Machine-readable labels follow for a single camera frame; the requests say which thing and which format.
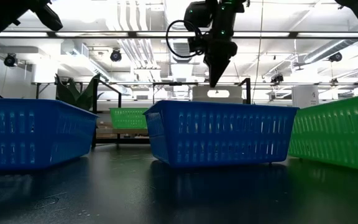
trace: white wall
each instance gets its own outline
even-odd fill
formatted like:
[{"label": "white wall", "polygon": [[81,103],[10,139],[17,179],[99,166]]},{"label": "white wall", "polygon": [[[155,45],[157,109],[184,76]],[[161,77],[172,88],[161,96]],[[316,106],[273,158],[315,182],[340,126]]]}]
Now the white wall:
[{"label": "white wall", "polygon": [[36,86],[31,85],[31,72],[8,68],[0,60],[0,95],[4,98],[35,98]]}]

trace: black cable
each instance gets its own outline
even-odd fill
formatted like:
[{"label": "black cable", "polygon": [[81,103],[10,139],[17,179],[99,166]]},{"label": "black cable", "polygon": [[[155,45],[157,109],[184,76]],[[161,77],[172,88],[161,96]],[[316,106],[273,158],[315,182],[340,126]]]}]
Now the black cable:
[{"label": "black cable", "polygon": [[171,27],[178,23],[178,22],[182,22],[182,23],[185,23],[185,24],[188,24],[193,30],[194,30],[194,33],[195,33],[195,39],[202,39],[203,38],[203,34],[201,33],[200,29],[196,26],[194,26],[194,24],[192,24],[191,22],[189,21],[185,21],[185,20],[176,20],[176,21],[173,21],[171,24],[169,24],[168,26],[168,29],[167,29],[167,33],[165,34],[165,40],[167,41],[167,45],[168,45],[168,48],[169,50],[174,54],[176,55],[177,57],[180,57],[180,58],[192,58],[196,55],[202,55],[204,53],[204,51],[202,50],[197,50],[194,54],[192,55],[180,55],[178,53],[176,53],[172,48],[171,48],[171,45],[169,44],[169,41],[168,41],[168,35],[169,35],[169,30],[171,29]]}]

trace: green plastic basket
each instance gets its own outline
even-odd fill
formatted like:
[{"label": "green plastic basket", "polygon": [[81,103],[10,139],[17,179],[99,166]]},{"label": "green plastic basket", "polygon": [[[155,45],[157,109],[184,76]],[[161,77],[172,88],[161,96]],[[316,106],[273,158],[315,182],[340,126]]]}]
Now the green plastic basket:
[{"label": "green plastic basket", "polygon": [[288,153],[358,169],[358,97],[299,110]]},{"label": "green plastic basket", "polygon": [[148,108],[110,108],[112,128],[147,129],[143,115]]}]

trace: table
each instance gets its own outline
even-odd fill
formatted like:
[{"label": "table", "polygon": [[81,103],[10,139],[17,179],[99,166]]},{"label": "table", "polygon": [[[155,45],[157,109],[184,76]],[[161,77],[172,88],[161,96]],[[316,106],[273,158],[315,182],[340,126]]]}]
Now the table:
[{"label": "table", "polygon": [[358,223],[358,170],[295,158],[171,170],[148,145],[98,146],[0,174],[0,223]]}]

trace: plastic basket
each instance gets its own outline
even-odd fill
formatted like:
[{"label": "plastic basket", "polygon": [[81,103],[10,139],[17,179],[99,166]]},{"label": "plastic basket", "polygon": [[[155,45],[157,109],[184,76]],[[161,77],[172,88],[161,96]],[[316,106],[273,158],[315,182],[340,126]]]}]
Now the plastic basket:
[{"label": "plastic basket", "polygon": [[159,101],[145,115],[157,159],[200,167],[284,161],[297,109]]},{"label": "plastic basket", "polygon": [[147,108],[110,108],[112,128],[147,129],[143,113]]},{"label": "plastic basket", "polygon": [[289,154],[358,169],[358,97],[299,110]]},{"label": "plastic basket", "polygon": [[41,169],[87,154],[96,118],[56,100],[0,99],[0,170]]}]

